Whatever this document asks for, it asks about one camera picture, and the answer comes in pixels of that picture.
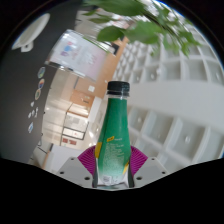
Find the white wall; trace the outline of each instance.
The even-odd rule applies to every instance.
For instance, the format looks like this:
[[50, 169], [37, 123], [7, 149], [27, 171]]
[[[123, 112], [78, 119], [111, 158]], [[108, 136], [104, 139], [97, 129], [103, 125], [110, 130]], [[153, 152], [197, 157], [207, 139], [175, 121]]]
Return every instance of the white wall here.
[[180, 116], [224, 133], [224, 88], [196, 81], [132, 84], [128, 104]]
[[102, 102], [102, 99], [100, 99], [99, 97], [95, 97], [90, 113], [89, 113], [89, 117], [88, 117], [88, 121], [91, 123], [94, 123], [95, 119], [96, 119], [96, 115], [98, 113], [98, 110], [100, 108], [100, 104]]

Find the magenta surface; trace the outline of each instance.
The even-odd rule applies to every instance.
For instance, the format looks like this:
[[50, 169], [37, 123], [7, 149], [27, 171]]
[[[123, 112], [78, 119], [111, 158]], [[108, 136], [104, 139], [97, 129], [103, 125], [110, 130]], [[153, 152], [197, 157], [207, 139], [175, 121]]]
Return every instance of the magenta surface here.
[[[96, 163], [95, 163], [95, 145], [86, 149], [81, 155], [79, 155], [79, 161], [85, 166], [85, 168], [94, 175]], [[142, 167], [148, 157], [140, 150], [131, 146], [131, 157], [130, 157], [130, 169], [132, 177]]]
[[142, 167], [148, 157], [134, 146], [131, 146], [131, 151], [130, 170], [133, 177]]
[[81, 155], [78, 156], [79, 161], [83, 166], [94, 175], [96, 163], [95, 163], [95, 146], [86, 149]]

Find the green bottle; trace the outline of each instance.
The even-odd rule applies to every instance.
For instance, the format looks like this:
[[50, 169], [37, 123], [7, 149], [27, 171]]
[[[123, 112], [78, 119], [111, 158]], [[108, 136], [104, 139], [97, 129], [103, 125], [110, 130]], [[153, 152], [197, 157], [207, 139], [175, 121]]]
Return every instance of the green bottle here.
[[108, 82], [107, 110], [95, 149], [98, 178], [107, 186], [122, 182], [131, 156], [127, 118], [129, 90], [127, 82]]

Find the bottle label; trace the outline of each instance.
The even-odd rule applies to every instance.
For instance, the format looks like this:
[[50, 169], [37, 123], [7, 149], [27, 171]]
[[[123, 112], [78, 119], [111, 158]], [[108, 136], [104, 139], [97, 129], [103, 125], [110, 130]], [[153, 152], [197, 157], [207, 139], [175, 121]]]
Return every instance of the bottle label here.
[[99, 158], [101, 146], [102, 146], [102, 142], [97, 142], [96, 148], [95, 148], [95, 157], [97, 159]]
[[106, 185], [120, 183], [127, 171], [131, 155], [126, 100], [117, 98], [108, 100], [95, 155], [98, 158], [101, 181]]

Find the bottle cap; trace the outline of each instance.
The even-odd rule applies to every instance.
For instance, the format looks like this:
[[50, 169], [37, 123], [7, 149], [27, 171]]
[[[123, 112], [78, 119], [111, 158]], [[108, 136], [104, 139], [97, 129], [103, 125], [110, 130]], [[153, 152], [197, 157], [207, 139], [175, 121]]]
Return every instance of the bottle cap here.
[[128, 82], [110, 81], [107, 85], [107, 95], [129, 96], [129, 90]]

